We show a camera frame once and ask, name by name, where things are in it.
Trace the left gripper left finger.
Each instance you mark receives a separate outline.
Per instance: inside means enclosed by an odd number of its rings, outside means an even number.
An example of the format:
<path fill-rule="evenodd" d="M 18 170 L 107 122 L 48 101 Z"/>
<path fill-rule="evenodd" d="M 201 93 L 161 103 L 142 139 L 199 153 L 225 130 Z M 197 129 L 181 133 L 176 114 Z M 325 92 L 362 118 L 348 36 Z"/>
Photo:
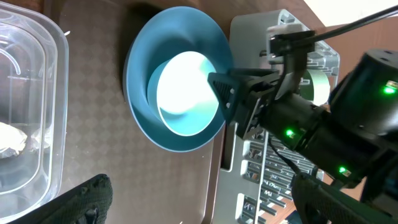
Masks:
<path fill-rule="evenodd" d="M 104 224 L 112 201 L 110 178 L 98 174 L 11 224 Z"/>

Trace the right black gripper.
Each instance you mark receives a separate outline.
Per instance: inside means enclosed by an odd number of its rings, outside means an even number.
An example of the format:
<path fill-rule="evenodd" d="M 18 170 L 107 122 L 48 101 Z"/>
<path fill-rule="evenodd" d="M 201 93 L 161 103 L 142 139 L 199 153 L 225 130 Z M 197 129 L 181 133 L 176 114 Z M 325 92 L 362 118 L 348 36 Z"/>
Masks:
<path fill-rule="evenodd" d="M 297 87 L 294 72 L 265 68 L 234 68 L 209 73 L 211 86 L 225 121 L 238 124 L 236 135 L 247 139 L 262 130 L 269 105 Z"/>

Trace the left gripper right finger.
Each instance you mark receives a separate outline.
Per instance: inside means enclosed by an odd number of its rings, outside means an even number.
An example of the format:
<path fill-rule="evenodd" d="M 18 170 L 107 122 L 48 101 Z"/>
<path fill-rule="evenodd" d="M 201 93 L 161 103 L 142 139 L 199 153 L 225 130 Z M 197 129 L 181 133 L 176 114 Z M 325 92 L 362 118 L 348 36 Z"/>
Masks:
<path fill-rule="evenodd" d="M 396 219 L 306 173 L 292 179 L 292 197 L 304 224 L 397 224 Z"/>

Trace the light blue small bowl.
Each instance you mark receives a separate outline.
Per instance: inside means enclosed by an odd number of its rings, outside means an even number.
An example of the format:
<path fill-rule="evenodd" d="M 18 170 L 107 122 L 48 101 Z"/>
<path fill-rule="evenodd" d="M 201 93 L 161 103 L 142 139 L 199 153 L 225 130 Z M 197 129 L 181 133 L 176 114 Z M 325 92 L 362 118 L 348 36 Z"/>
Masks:
<path fill-rule="evenodd" d="M 208 83 L 216 69 L 203 54 L 182 52 L 160 64 L 147 86 L 152 113 L 173 133 L 194 136 L 213 121 L 219 102 Z"/>

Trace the mint green bowl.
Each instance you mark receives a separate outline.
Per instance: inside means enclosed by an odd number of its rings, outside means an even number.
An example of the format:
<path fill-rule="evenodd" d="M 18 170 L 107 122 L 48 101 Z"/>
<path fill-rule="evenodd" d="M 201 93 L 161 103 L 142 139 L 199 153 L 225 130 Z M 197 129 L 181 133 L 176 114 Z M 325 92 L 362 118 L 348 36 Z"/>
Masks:
<path fill-rule="evenodd" d="M 330 94 L 330 83 L 325 72 L 306 70 L 299 84 L 299 95 L 314 105 L 326 104 Z"/>

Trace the dark blue plate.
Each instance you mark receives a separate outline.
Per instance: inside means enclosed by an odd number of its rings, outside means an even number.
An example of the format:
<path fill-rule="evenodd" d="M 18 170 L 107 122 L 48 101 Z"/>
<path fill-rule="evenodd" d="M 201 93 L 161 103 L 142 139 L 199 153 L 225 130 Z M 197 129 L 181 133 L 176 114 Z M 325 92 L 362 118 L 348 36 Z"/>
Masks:
<path fill-rule="evenodd" d="M 225 124 L 218 110 L 201 133 L 183 137 L 171 132 L 150 110 L 147 84 L 152 72 L 166 60 L 189 50 L 210 59 L 219 73 L 233 67 L 229 42 L 221 27 L 208 14 L 187 6 L 171 7 L 151 17 L 136 35 L 124 63 L 124 98 L 136 123 L 154 144 L 172 152 L 203 147 Z"/>

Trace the white tissue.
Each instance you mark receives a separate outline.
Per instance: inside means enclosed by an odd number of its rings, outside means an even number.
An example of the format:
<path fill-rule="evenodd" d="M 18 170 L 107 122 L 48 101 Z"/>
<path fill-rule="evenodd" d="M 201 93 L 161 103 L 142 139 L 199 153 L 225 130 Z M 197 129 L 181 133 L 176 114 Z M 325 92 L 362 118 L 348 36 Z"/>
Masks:
<path fill-rule="evenodd" d="M 49 148 L 53 142 L 52 126 L 44 131 L 35 130 L 28 136 L 21 129 L 1 122 L 1 159 L 19 156 L 24 151 L 35 152 Z"/>

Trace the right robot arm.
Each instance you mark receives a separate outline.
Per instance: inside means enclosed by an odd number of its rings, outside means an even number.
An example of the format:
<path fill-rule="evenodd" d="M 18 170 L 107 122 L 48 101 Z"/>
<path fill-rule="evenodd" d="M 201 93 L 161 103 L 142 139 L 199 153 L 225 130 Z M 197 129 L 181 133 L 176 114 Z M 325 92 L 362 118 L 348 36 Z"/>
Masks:
<path fill-rule="evenodd" d="M 361 200 L 397 198 L 397 53 L 367 51 L 332 91 L 329 108 L 299 95 L 307 54 L 284 56 L 282 72 L 236 68 L 208 83 L 243 139 L 272 134 L 343 187 L 364 183 Z"/>

